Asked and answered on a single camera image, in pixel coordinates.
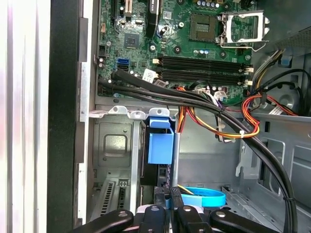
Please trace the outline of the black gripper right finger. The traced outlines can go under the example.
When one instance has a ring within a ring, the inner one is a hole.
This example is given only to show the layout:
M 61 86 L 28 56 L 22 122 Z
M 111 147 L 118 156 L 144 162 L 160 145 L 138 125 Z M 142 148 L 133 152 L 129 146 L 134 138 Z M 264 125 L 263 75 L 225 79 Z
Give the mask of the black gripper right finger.
M 200 214 L 185 205 L 178 187 L 170 188 L 174 233 L 275 233 L 276 231 L 224 208 Z

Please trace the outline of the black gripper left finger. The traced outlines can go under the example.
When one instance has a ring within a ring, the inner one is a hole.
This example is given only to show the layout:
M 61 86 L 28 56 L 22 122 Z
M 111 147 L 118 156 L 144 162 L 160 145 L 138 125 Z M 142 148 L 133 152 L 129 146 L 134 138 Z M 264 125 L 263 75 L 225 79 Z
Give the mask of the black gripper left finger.
M 114 210 L 72 231 L 74 233 L 164 233 L 167 196 L 167 188 L 156 187 L 154 203 L 138 207 L 135 214 L 125 209 Z

